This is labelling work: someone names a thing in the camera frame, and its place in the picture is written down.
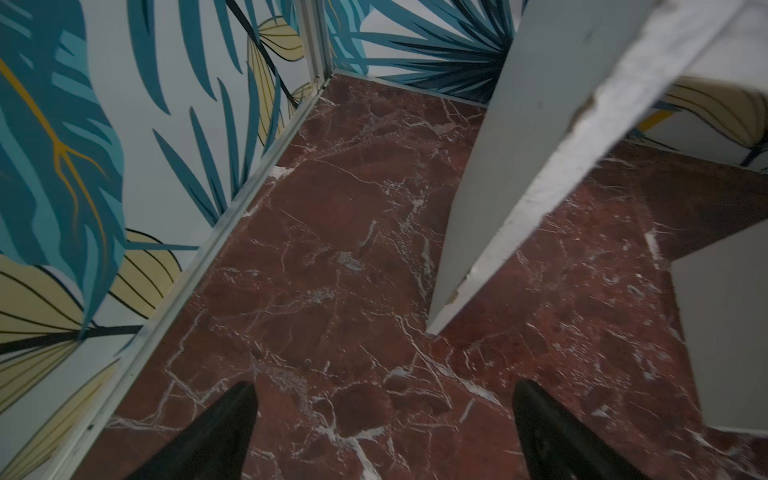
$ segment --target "floor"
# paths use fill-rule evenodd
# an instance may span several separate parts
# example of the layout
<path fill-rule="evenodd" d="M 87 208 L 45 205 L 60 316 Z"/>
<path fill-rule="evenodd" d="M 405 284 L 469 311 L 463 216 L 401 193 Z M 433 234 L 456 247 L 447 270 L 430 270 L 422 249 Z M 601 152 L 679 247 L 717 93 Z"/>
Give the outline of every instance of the floor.
<path fill-rule="evenodd" d="M 620 145 L 427 336 L 482 115 L 334 79 L 74 478 L 123 478 L 241 379 L 243 478 L 527 478 L 523 377 L 651 478 L 765 478 L 768 439 L 701 424 L 668 267 L 768 217 L 768 177 Z"/>

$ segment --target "white door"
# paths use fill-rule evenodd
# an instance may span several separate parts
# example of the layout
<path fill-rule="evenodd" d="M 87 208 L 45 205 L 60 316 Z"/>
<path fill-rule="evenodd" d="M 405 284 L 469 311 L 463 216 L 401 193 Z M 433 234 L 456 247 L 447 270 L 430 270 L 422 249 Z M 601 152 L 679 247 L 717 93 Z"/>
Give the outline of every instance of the white door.
<path fill-rule="evenodd" d="M 528 4 L 453 200 L 430 333 L 448 324 L 741 5 Z"/>

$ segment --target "tropical leaf wallpaper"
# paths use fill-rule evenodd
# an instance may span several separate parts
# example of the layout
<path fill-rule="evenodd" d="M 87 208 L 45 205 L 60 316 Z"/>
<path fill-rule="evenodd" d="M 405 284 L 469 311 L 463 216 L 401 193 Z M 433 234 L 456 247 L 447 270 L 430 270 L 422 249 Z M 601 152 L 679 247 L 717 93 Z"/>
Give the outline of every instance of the tropical leaf wallpaper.
<path fill-rule="evenodd" d="M 768 96 L 720 81 L 680 77 L 627 140 L 768 173 Z"/>
<path fill-rule="evenodd" d="M 313 94 L 293 0 L 0 1 L 1 480 L 47 467 Z"/>
<path fill-rule="evenodd" d="M 487 104 L 522 0 L 325 0 L 342 70 Z"/>

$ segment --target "blue palm leaf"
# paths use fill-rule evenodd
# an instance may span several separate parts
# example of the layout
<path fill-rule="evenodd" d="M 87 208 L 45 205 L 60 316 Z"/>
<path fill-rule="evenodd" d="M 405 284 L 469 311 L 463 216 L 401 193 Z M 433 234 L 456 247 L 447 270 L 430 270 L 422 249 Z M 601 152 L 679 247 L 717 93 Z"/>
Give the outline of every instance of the blue palm leaf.
<path fill-rule="evenodd" d="M 355 5 L 359 4 L 358 0 L 329 1 L 343 4 L 347 11 L 356 10 Z M 411 73 L 382 78 L 487 103 L 515 37 L 509 3 L 506 0 L 479 0 L 477 5 L 472 0 L 413 1 L 416 2 L 450 28 L 432 23 L 393 0 L 372 0 L 367 5 L 422 38 L 359 32 L 360 23 L 350 26 L 339 22 L 331 37 L 347 52 L 350 45 L 368 41 L 408 54 L 428 55 L 428 58 L 365 58 L 361 49 L 357 51 L 360 55 L 344 55 L 341 59 L 336 54 L 334 61 L 340 68 L 359 73 L 366 73 L 368 67 L 374 65 L 402 68 Z"/>
<path fill-rule="evenodd" d="M 256 140 L 259 139 L 259 89 L 253 70 L 248 68 L 248 127 L 245 133 L 245 154 L 243 155 L 243 176 L 240 180 L 242 187 L 250 175 L 250 165 L 256 153 Z"/>
<path fill-rule="evenodd" d="M 205 93 L 216 100 L 214 90 L 210 86 L 208 67 L 205 62 L 199 0 L 179 0 L 179 19 L 181 20 L 181 36 L 184 38 L 184 48 L 187 49 L 187 58 L 192 65 L 192 71 Z"/>
<path fill-rule="evenodd" d="M 80 288 L 85 331 L 125 251 L 123 152 L 77 0 L 0 3 L 0 250 Z"/>
<path fill-rule="evenodd" d="M 127 242 L 126 250 L 197 250 L 197 245 L 176 245 L 174 243 L 149 243 L 149 242 Z"/>
<path fill-rule="evenodd" d="M 189 194 L 190 198 L 194 202 L 197 209 L 203 214 L 203 218 L 214 227 L 219 220 L 219 214 L 216 212 L 213 202 L 210 201 L 208 194 L 205 193 L 203 185 L 192 173 L 192 170 L 181 160 L 179 154 L 165 141 L 162 135 L 158 134 L 156 130 L 152 130 L 154 133 L 157 144 L 160 145 L 160 149 L 163 151 L 163 155 L 167 160 L 170 168 L 176 174 L 176 178 L 181 182 L 181 186 Z"/>
<path fill-rule="evenodd" d="M 370 0 L 326 0 L 326 25 L 333 62 L 338 68 L 367 74 L 362 42 L 350 36 L 360 31 L 360 25 L 371 10 Z"/>
<path fill-rule="evenodd" d="M 197 142 L 197 149 L 200 152 L 200 159 L 203 161 L 203 169 L 208 178 L 208 186 L 210 187 L 211 193 L 214 195 L 214 200 L 216 201 L 219 213 L 223 214 L 227 209 L 227 200 L 224 198 L 224 190 L 221 187 L 219 171 L 216 169 L 216 162 L 214 162 L 214 156 L 210 152 L 210 147 L 208 147 L 208 140 L 205 139 L 203 128 L 200 126 L 200 122 L 197 120 L 197 115 L 194 113 L 194 108 L 192 107 L 190 107 L 190 119 L 192 120 L 192 131 L 194 132 L 194 138 Z"/>
<path fill-rule="evenodd" d="M 227 13 L 227 0 L 214 0 L 214 5 L 216 6 L 216 16 L 219 18 L 221 34 L 224 37 L 224 44 L 227 46 L 227 53 L 230 54 L 232 65 L 235 66 L 238 72 L 243 73 L 243 71 L 240 70 L 240 62 L 237 60 L 235 40 L 232 37 L 232 25 L 230 25 L 230 17 Z"/>
<path fill-rule="evenodd" d="M 299 22 L 296 19 L 296 6 L 293 4 L 294 0 L 280 0 L 280 13 L 283 14 L 283 18 L 288 25 L 298 33 Z"/>
<path fill-rule="evenodd" d="M 238 72 L 243 73 L 240 61 L 237 58 L 232 25 L 230 24 L 227 4 L 232 0 L 214 0 L 216 16 L 219 28 L 227 46 L 227 54 L 232 65 Z M 157 73 L 157 43 L 154 38 L 154 0 L 126 0 L 128 12 L 128 26 L 131 34 L 131 45 L 134 51 L 139 75 L 144 87 L 154 103 L 165 113 L 169 114 L 160 87 L 160 76 Z M 251 22 L 255 25 L 256 16 L 253 6 L 246 2 Z M 203 46 L 203 31 L 200 23 L 200 0 L 179 0 L 179 22 L 181 35 L 184 40 L 184 49 L 187 52 L 187 60 L 197 82 L 205 92 L 216 100 L 214 90 L 208 77 L 208 67 Z"/>
<path fill-rule="evenodd" d="M 232 8 L 231 5 L 235 4 L 235 1 L 234 0 L 227 0 L 227 3 L 230 4 L 230 8 Z M 251 30 L 253 30 L 253 33 L 258 38 L 259 37 L 259 30 L 258 30 L 258 28 L 254 28 L 254 26 L 258 25 L 258 23 L 256 23 L 256 11 L 253 10 L 253 1 L 252 0 L 246 0 L 245 1 L 245 9 L 248 11 L 248 21 L 250 22 Z"/>
<path fill-rule="evenodd" d="M 144 82 L 144 88 L 152 101 L 162 111 L 170 115 L 160 87 L 160 75 L 157 73 L 157 52 L 154 41 L 154 0 L 127 0 L 128 30 L 131 33 L 131 46 L 134 49 L 136 66 Z"/>
<path fill-rule="evenodd" d="M 280 124 L 280 94 L 283 93 L 282 79 L 278 76 L 275 77 L 275 101 L 272 106 L 272 117 L 270 118 L 270 132 L 266 136 L 266 142 L 264 142 L 264 151 L 267 151 L 272 146 L 277 136 L 277 126 Z"/>
<path fill-rule="evenodd" d="M 240 161 L 237 159 L 237 129 L 235 127 L 235 117 L 232 113 L 232 104 L 230 96 L 224 84 L 219 80 L 219 89 L 221 90 L 221 104 L 224 109 L 224 127 L 227 129 L 227 150 L 230 155 L 230 191 L 234 200 L 237 192 L 240 191 Z"/>
<path fill-rule="evenodd" d="M 270 10 L 270 17 L 276 17 L 274 0 L 266 0 L 266 7 Z"/>

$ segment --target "baseboard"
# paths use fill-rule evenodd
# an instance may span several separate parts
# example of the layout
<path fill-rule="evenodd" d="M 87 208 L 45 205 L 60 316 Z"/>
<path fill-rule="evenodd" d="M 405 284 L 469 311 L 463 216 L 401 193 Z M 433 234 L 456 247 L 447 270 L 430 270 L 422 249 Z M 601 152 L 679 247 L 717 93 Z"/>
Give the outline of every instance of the baseboard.
<path fill-rule="evenodd" d="M 235 196 L 208 240 L 197 251 L 197 255 L 155 310 L 155 314 L 136 335 L 123 355 L 118 370 L 104 386 L 81 421 L 72 429 L 65 443 L 51 458 L 47 471 L 41 478 L 67 480 L 74 474 L 327 85 L 328 81 L 317 95 L 299 106 L 286 130 L 275 141 L 271 150 L 261 158 L 260 165 L 253 176 Z"/>

